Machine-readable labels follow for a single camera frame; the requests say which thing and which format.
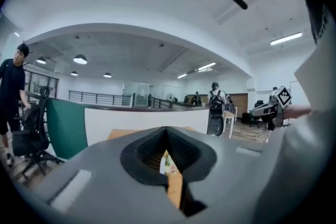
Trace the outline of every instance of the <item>green partition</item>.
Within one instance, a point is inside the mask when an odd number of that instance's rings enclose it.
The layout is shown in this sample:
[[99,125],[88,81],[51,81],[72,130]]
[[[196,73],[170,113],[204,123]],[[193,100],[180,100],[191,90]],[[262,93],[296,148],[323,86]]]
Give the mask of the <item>green partition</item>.
[[88,146],[84,105],[69,101],[47,101],[47,124],[51,144],[58,157],[70,159]]

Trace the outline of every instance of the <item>sneaker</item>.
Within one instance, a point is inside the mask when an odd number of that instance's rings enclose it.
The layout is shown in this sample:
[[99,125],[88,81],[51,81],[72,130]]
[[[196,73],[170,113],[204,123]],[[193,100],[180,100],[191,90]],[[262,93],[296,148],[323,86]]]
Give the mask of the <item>sneaker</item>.
[[14,158],[10,153],[7,153],[7,165],[12,167],[14,164]]

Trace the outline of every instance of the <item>fan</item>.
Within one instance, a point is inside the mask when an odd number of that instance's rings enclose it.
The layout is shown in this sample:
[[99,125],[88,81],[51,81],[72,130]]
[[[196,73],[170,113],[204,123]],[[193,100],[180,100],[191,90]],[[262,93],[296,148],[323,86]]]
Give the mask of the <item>fan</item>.
[[169,101],[173,101],[174,98],[175,96],[172,93],[168,93],[166,96],[166,100],[169,100]]

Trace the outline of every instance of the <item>chair armrest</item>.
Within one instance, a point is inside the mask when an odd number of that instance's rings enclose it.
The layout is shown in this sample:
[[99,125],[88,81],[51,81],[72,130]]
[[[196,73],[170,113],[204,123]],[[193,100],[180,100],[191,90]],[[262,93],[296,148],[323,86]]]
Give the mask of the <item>chair armrest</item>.
[[30,130],[13,131],[13,135],[30,135]]

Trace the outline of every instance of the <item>wooden table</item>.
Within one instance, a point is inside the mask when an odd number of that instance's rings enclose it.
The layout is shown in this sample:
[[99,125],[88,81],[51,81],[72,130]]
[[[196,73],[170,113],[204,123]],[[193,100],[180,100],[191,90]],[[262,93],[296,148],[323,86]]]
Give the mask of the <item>wooden table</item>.
[[[184,127],[184,129],[195,131],[191,127]],[[112,130],[107,140],[111,140],[111,139],[122,137],[128,134],[136,133],[138,131],[139,130],[117,130],[115,129],[115,130]],[[174,175],[168,175],[167,196],[169,200],[175,205],[176,208],[180,207],[182,183],[183,183],[183,178],[180,172]]]
[[231,113],[231,112],[224,111],[224,113],[223,113],[223,118],[224,118],[224,129],[223,129],[223,134],[225,133],[226,119],[231,119],[231,126],[230,126],[229,139],[230,139],[231,136],[232,136],[232,131],[233,131],[233,125],[234,125],[234,122],[235,122],[235,117],[236,117],[236,115],[233,114],[233,113]]

